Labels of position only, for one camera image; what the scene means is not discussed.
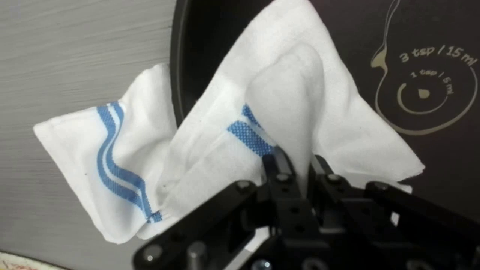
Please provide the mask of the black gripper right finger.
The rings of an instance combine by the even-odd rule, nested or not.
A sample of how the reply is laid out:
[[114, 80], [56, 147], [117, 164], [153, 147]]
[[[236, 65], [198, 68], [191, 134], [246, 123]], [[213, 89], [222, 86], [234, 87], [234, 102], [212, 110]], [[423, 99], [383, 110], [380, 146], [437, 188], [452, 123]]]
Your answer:
[[356, 188], [314, 156], [308, 200], [320, 231], [362, 270], [480, 270], [480, 227], [378, 180]]

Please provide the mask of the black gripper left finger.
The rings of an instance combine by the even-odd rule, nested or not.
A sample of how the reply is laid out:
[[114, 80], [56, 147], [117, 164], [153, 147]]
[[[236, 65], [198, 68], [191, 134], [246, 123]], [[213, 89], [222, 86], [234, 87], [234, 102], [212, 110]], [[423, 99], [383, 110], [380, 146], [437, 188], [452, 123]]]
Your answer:
[[303, 270], [321, 254], [312, 207], [293, 162], [276, 149], [261, 158], [263, 183], [237, 180], [132, 257], [134, 270]]

